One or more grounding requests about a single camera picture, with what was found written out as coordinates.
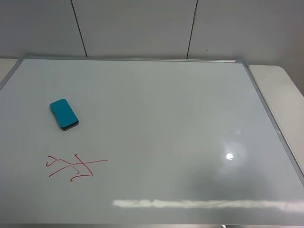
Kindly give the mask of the teal whiteboard eraser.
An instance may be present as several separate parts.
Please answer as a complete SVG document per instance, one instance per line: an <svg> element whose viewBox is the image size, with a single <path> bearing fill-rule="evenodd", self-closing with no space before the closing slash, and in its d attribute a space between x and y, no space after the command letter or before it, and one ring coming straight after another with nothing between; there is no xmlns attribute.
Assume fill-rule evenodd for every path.
<svg viewBox="0 0 304 228"><path fill-rule="evenodd" d="M51 103L49 108L61 130L67 131L79 124L79 119L66 99L60 99Z"/></svg>

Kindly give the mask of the white whiteboard with aluminium frame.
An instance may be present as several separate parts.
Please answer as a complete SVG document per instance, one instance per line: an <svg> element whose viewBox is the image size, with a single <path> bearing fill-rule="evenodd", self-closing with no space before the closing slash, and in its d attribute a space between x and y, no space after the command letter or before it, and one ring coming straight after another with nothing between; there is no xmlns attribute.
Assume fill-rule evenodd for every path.
<svg viewBox="0 0 304 228"><path fill-rule="evenodd" d="M108 161L49 177L75 154ZM302 226L304 176L242 61L24 57L0 84L0 222Z"/></svg>

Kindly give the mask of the red marker scribble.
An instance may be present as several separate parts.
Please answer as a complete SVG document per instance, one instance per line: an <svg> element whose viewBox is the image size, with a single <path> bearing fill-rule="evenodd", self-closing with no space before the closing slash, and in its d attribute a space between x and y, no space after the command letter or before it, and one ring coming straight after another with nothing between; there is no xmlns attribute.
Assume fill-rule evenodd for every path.
<svg viewBox="0 0 304 228"><path fill-rule="evenodd" d="M58 159L54 156L49 155L48 158L50 158L51 160L46 162L46 165L45 165L46 167L51 167L58 163L60 165L62 165L62 167L60 167L56 171L49 174L49 177L52 177L55 174L58 174L61 171L64 171L66 169L74 170L74 175L70 178L70 180L69 180L70 182L73 182L75 179L81 178L81 177L94 177L94 173L93 173L92 169L90 168L90 165L108 161L108 160L95 160L95 161L86 162L86 161L83 161L82 159L80 159L78 154L75 154L74 157L76 158L76 162L68 162L67 160Z"/></svg>

